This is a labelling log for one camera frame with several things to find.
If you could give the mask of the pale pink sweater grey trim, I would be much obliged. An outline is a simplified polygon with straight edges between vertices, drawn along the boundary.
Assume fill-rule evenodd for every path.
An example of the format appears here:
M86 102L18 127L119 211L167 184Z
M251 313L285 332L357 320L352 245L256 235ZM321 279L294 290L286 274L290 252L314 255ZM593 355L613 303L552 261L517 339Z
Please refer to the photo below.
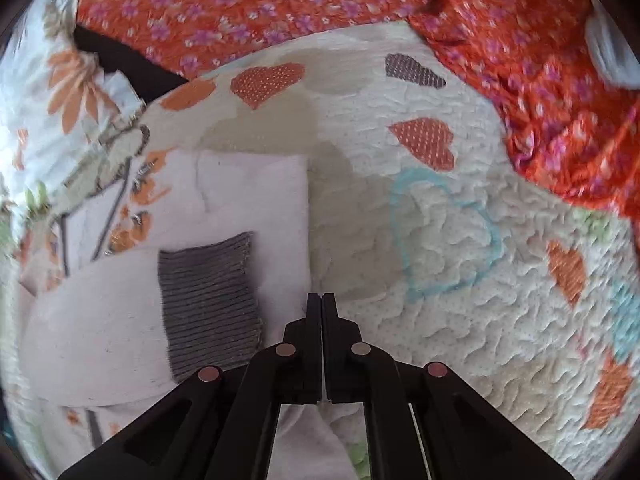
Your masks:
M307 162L152 152L49 237L18 358L54 474L207 365L246 364L305 313Z

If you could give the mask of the heart patchwork quilt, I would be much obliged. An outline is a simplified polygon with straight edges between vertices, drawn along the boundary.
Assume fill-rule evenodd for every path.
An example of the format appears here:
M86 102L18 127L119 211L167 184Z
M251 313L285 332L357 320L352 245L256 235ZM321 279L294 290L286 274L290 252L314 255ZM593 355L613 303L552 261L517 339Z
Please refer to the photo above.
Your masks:
M639 270L626 219L521 178L495 107L405 24L319 32L150 104L88 154L2 260L1 383L11 429L52 471L18 354L26 278L70 215L152 152L305 157L309 292L363 338L450 366L577 479L639 418Z

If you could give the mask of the white floral pillow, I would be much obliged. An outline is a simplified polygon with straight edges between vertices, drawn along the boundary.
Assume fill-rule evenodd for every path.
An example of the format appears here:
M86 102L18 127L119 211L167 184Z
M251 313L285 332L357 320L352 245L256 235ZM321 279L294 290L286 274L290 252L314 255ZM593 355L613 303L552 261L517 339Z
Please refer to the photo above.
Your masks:
M26 214L144 107L126 76L76 46L78 0L32 0L1 55L1 201Z

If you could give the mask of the red floral blanket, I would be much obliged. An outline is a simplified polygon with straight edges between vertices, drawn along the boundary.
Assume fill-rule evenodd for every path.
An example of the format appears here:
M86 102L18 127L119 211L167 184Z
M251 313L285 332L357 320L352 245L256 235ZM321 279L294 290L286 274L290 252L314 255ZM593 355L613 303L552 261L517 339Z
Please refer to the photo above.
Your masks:
M402 21L494 103L514 169L639 215L639 63L599 0L79 0L82 27L194 78L314 32Z

